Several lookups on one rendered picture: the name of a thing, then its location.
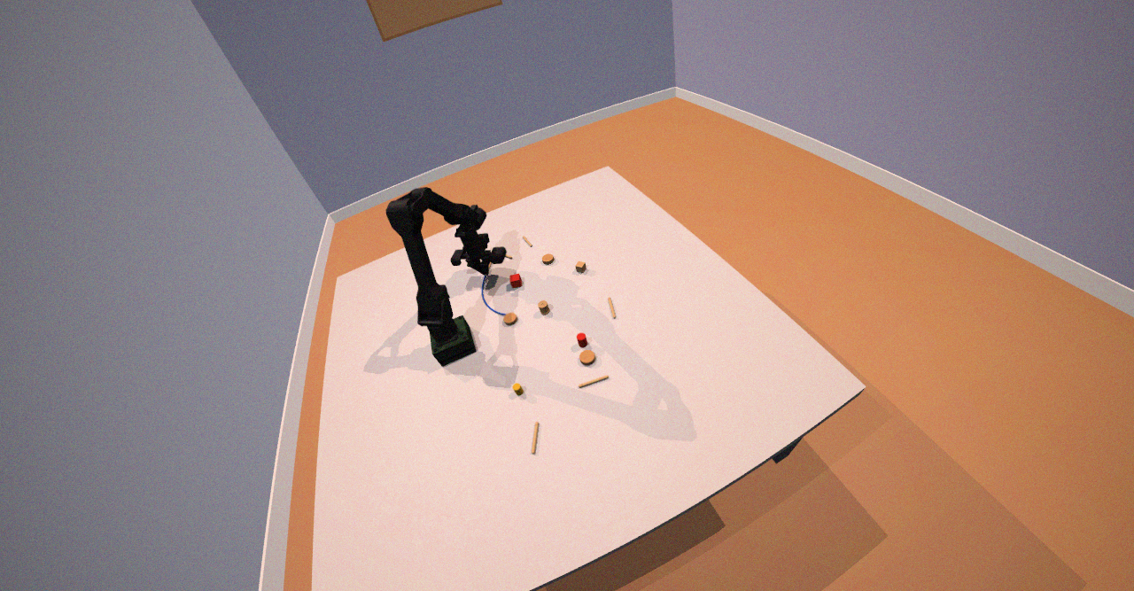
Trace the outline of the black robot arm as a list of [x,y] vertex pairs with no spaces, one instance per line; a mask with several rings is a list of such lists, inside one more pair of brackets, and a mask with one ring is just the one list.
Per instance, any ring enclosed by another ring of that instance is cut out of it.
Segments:
[[408,195],[386,205],[386,218],[392,225],[392,230],[400,233],[401,244],[408,252],[408,261],[411,261],[415,275],[415,282],[418,285],[416,293],[417,324],[428,326],[428,331],[435,340],[435,347],[440,347],[446,341],[457,340],[458,329],[451,319],[454,314],[450,296],[445,285],[435,282],[433,268],[421,233],[423,213],[426,210],[440,213],[448,223],[462,223],[456,229],[454,238],[462,239],[464,246],[475,244],[481,237],[481,243],[485,248],[489,237],[486,233],[477,233],[477,230],[485,222],[486,211],[479,205],[469,206],[448,202],[448,199],[428,187],[413,189]]

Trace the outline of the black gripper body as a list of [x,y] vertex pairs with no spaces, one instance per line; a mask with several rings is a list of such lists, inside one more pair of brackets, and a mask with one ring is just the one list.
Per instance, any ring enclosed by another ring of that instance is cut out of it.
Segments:
[[494,247],[493,251],[486,250],[482,243],[481,237],[479,240],[469,246],[464,246],[462,250],[456,250],[451,255],[452,267],[462,265],[462,259],[466,259],[467,263],[474,264],[475,260],[492,261],[493,264],[502,264],[506,255],[505,246]]

